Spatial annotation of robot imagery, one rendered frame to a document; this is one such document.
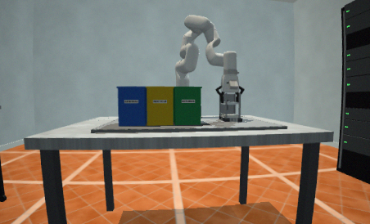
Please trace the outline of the green open bin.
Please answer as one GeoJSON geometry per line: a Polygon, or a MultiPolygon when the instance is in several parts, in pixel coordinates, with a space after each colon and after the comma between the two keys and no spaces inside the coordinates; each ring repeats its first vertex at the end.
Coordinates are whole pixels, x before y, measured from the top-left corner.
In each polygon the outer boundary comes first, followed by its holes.
{"type": "Polygon", "coordinates": [[[201,88],[174,87],[175,125],[201,125],[201,88]]]}

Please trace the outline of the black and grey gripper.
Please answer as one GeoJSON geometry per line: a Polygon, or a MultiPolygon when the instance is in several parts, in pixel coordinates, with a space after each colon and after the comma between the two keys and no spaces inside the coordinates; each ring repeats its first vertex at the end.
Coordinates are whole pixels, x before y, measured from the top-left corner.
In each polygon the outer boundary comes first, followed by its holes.
{"type": "Polygon", "coordinates": [[[245,89],[239,86],[238,76],[236,74],[224,74],[222,76],[221,86],[216,88],[215,90],[220,95],[220,102],[223,103],[223,94],[225,92],[235,92],[236,95],[237,95],[236,96],[236,102],[239,102],[239,93],[242,94],[245,89]],[[238,89],[229,89],[229,86],[228,86],[228,83],[227,83],[228,80],[237,80],[238,89]],[[222,91],[221,91],[222,94],[219,92],[220,88],[222,88],[222,91]],[[241,92],[239,92],[239,89],[241,89],[241,92]]]}

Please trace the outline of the blue bin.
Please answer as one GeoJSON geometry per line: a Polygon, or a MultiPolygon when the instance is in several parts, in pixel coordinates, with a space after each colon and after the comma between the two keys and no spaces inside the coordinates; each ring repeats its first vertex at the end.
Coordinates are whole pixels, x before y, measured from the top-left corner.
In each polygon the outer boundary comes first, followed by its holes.
{"type": "Polygon", "coordinates": [[[119,126],[145,126],[147,123],[146,87],[118,88],[119,126]]]}

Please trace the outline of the yellow bin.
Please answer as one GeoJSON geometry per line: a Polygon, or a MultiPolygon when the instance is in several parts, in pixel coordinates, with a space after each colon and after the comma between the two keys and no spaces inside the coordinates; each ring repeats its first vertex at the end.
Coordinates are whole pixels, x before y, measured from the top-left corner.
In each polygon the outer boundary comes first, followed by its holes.
{"type": "Polygon", "coordinates": [[[174,87],[146,87],[147,126],[174,125],[174,87]]]}

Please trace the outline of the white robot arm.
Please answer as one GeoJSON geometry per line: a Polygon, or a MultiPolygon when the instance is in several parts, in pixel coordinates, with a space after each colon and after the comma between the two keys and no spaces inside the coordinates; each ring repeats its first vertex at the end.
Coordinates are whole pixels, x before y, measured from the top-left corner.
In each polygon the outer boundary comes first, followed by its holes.
{"type": "Polygon", "coordinates": [[[202,32],[208,42],[205,49],[208,62],[211,65],[223,66],[223,74],[239,74],[236,52],[225,52],[224,54],[214,52],[213,47],[217,47],[221,40],[214,24],[209,19],[203,16],[188,16],[184,24],[190,31],[184,34],[180,49],[180,56],[184,60],[180,60],[175,66],[176,87],[189,87],[188,73],[195,70],[199,56],[199,48],[194,40],[202,32]]]}

